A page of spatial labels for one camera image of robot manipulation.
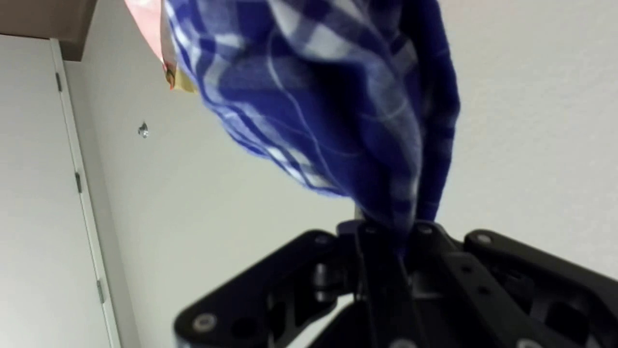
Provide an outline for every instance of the checkered towel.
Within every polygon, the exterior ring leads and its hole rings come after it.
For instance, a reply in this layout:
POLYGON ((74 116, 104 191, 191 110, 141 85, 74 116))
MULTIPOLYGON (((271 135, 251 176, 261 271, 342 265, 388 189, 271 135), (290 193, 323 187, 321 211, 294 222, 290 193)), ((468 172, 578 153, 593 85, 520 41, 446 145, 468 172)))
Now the checkered towel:
POLYGON ((406 236, 433 220, 460 110, 437 0, 166 0, 230 137, 406 236))

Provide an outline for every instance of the plaid fabric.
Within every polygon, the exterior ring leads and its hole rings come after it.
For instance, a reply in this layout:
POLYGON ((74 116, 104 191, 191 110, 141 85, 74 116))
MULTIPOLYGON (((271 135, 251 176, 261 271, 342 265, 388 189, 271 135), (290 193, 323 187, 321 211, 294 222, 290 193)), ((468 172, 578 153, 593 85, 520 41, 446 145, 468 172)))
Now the plaid fabric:
POLYGON ((437 0, 166 0, 230 137, 406 234, 433 220, 460 99, 437 0))

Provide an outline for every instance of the white door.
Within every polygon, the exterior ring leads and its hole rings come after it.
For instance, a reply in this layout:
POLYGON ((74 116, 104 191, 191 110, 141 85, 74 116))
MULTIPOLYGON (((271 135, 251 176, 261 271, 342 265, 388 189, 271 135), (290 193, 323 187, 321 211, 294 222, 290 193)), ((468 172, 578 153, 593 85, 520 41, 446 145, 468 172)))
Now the white door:
POLYGON ((110 348, 50 44, 2 37, 0 346, 110 348))

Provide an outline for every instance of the door frame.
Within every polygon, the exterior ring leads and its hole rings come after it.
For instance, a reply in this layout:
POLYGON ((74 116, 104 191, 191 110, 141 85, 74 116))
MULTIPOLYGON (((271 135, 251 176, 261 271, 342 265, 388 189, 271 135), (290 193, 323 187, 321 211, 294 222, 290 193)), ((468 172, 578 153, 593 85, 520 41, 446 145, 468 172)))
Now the door frame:
POLYGON ((104 315, 104 323, 106 323, 106 332, 110 338, 110 346, 122 348, 116 313, 114 313, 114 302, 110 296, 112 292, 108 286, 108 276, 106 276, 104 259, 103 259, 103 251, 101 251, 99 230, 97 230, 97 222, 95 222, 93 201, 91 201, 91 193, 89 193, 87 172, 85 172, 83 155, 81 155, 81 147, 79 147, 74 104, 72 104, 72 97, 70 97, 70 89, 68 89, 68 77, 66 77, 66 70, 64 70, 60 42, 56 39, 50 39, 48 48, 50 48, 54 70, 58 73, 56 79, 60 79, 58 83, 62 85, 62 91, 60 91, 62 110, 64 110, 62 114, 64 114, 64 126, 66 126, 68 143, 70 143, 70 151, 72 151, 74 170, 81 178, 83 189, 79 193, 79 203, 81 203, 81 215, 83 215, 87 240, 89 240, 89 247, 91 247, 93 271, 95 271, 95 278, 99 282, 97 288, 103 298, 101 307, 103 307, 103 315, 104 315))

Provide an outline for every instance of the ceiling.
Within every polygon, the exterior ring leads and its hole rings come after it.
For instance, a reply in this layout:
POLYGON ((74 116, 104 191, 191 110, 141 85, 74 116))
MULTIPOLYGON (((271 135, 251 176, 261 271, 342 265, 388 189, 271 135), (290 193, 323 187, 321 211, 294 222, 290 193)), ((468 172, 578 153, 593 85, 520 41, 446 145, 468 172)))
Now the ceiling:
POLYGON ((0 33, 54 37, 66 60, 81 60, 97 0, 0 0, 0 33))

